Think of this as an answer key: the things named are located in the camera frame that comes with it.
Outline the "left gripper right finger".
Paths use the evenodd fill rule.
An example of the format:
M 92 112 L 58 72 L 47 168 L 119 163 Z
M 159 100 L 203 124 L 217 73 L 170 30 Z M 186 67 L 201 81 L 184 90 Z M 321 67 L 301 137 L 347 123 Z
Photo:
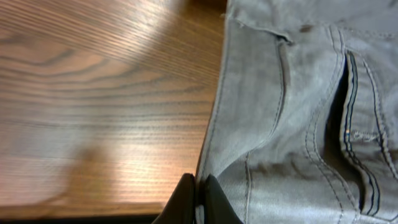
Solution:
M 206 224 L 243 224 L 213 175 L 209 175 L 206 179 L 204 193 Z

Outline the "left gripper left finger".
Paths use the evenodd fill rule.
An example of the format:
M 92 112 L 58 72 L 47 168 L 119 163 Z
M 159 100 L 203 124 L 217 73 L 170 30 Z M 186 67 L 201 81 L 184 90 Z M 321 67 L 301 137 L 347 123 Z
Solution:
M 195 178 L 184 174 L 162 213 L 152 224 L 193 224 L 195 216 Z

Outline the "grey shorts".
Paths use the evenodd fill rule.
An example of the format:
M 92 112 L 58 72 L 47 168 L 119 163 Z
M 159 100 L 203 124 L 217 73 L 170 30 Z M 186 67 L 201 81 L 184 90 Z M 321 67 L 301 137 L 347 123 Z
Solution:
M 396 223 L 397 2 L 229 1 L 196 175 L 243 223 Z

